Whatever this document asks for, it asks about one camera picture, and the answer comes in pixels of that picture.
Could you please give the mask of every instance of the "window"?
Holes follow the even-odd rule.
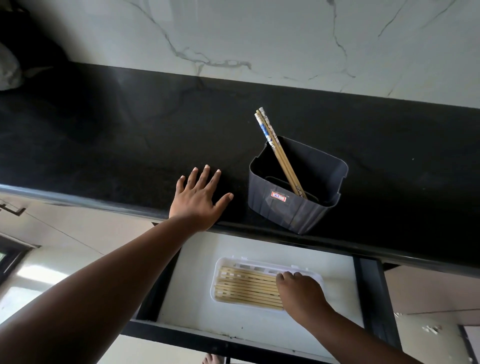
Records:
[[[0,284],[7,279],[29,250],[28,246],[0,236]]]

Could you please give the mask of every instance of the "black granite countertop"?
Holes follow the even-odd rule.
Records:
[[[249,210],[248,166],[277,134],[349,166],[338,206],[306,236]],[[0,93],[0,183],[151,208],[222,169],[235,198],[216,230],[478,274],[480,110],[69,64]]]

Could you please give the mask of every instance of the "foot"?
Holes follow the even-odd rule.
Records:
[[[202,364],[223,364],[223,356],[206,354]]]

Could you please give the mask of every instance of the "dark gray plastic container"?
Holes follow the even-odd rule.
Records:
[[[333,208],[347,164],[321,150],[279,136],[308,200],[295,195],[270,145],[250,163],[248,206],[297,234],[305,234]]]

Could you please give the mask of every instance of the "wooden chopsticks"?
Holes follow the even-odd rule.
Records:
[[[270,124],[270,121],[265,113],[265,110],[263,108],[259,108],[255,112],[255,118],[257,119],[258,124],[260,125],[265,135],[265,138],[267,138],[267,141],[270,144],[273,150],[273,153],[278,159],[278,162],[280,163],[280,166],[282,167],[282,170],[285,173],[285,176],[287,177],[288,183],[290,183],[290,186],[292,187],[293,192],[297,196],[303,197],[304,199],[308,200],[307,195],[305,194],[305,191],[300,185],[297,175],[293,171],[292,165],[290,164],[287,158],[287,155],[285,154],[282,148],[282,145],[278,140],[277,135],[275,134],[275,131],[273,130],[272,125]]]
[[[283,309],[275,277],[247,269],[221,267],[215,285],[215,298],[222,302]]]

